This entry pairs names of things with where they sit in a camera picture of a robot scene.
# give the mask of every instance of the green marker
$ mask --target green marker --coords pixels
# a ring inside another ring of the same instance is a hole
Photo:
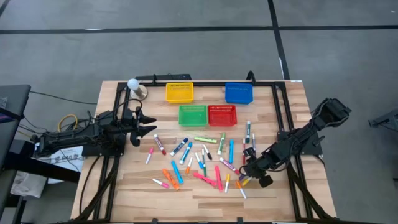
[[[246,143],[250,142],[250,121],[246,123]]]
[[[201,150],[201,156],[203,157],[203,175],[207,177],[207,172],[206,172],[206,162],[205,162],[205,150]]]
[[[223,144],[224,144],[224,140],[225,140],[225,133],[223,133],[223,135],[221,136],[221,140],[220,140],[220,146],[218,146],[218,152],[217,155],[221,155],[221,153],[223,152]]]
[[[196,140],[196,141],[208,142],[208,143],[213,143],[213,144],[217,144],[217,140],[215,140],[215,139],[210,139],[210,138],[194,137],[194,140]]]

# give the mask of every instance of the plastic basket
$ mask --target plastic basket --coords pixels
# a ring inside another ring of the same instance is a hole
[[[209,105],[207,111],[210,126],[234,126],[236,124],[235,105]]]
[[[169,103],[191,103],[193,100],[193,83],[166,84],[166,100]]]
[[[226,83],[225,100],[227,103],[249,104],[253,102],[253,85],[246,83]]]
[[[178,115],[178,123],[181,126],[206,126],[206,105],[181,105]]]

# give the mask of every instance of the yellow basket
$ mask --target yellow basket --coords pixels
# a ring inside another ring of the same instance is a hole
[[[193,101],[193,83],[166,84],[166,100],[169,103],[191,103]]]

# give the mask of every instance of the red basket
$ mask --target red basket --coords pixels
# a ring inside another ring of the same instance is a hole
[[[236,124],[235,105],[209,105],[207,110],[210,126],[234,126]]]

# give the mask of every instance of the white ball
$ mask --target white ball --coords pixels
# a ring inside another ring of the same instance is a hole
[[[130,79],[127,82],[127,86],[129,87],[130,90],[138,90],[139,88],[139,81],[136,80],[135,78]]]

